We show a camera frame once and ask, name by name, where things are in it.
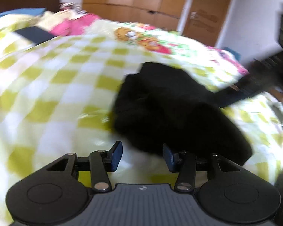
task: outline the black fabric bag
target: black fabric bag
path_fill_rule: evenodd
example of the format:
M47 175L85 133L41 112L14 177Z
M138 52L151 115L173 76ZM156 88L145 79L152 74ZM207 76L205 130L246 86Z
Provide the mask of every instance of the black fabric bag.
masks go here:
M243 165L252 155L239 129L212 103L213 93L185 71L143 63L128 75L113 108L115 130L133 146L162 154L166 143L199 157L218 153Z

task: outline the wooden wardrobe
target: wooden wardrobe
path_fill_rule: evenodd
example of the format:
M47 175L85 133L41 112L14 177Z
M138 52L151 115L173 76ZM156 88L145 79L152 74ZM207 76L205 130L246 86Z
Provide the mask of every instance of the wooden wardrobe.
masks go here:
M84 0L83 9L104 19L176 30L185 0Z

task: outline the gray ribbed panel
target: gray ribbed panel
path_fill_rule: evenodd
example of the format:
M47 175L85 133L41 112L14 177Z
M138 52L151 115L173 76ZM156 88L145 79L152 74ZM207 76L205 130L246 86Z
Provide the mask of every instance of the gray ribbed panel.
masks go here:
M194 197L178 194L168 184L119 184L97 194L76 218L60 226L226 226L206 215ZM265 222L261 226L274 226Z

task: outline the yellow and white checkered fabric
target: yellow and white checkered fabric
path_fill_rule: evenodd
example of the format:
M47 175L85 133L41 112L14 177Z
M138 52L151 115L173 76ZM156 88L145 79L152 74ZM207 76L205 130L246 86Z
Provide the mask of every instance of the yellow and white checkered fabric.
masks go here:
M98 34L57 37L0 59L0 218L11 220L5 194L18 180L65 153L87 156L120 139L110 130L111 106L124 76L147 61L185 69L212 91L240 76L230 64L218 66L201 53L194 58L152 53ZM225 113L253 146L245 167L274 182L283 170L283 131L268 101L259 95ZM110 175L114 183L170 181L161 158L122 141L123 158Z

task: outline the pink cloth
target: pink cloth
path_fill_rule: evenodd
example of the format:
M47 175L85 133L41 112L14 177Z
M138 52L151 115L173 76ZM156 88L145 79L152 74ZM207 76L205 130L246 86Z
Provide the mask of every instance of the pink cloth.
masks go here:
M82 35L84 34L84 28L97 19L101 19L101 17L92 13L88 13L78 19L65 19L61 24L56 25L50 33L55 36Z

